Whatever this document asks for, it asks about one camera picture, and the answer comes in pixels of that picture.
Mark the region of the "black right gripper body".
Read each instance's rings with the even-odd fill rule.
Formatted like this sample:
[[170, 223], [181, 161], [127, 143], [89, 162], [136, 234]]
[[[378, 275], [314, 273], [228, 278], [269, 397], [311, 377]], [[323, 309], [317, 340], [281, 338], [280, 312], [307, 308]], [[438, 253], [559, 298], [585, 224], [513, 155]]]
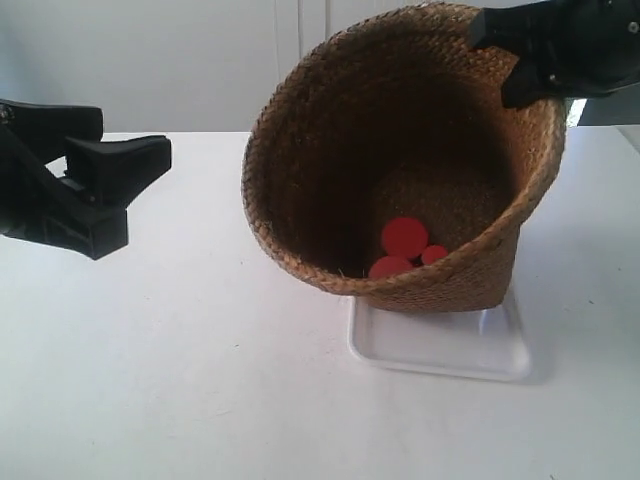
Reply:
[[549, 1], [544, 31], [521, 58], [565, 97], [599, 97], [639, 82], [637, 1]]

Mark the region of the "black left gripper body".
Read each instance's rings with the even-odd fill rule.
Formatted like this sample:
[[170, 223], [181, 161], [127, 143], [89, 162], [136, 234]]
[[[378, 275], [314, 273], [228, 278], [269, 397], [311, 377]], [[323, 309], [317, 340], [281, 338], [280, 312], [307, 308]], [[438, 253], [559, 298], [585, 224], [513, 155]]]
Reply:
[[126, 209], [91, 202], [66, 168], [65, 152], [40, 160], [1, 124], [1, 234], [92, 260], [125, 247]]

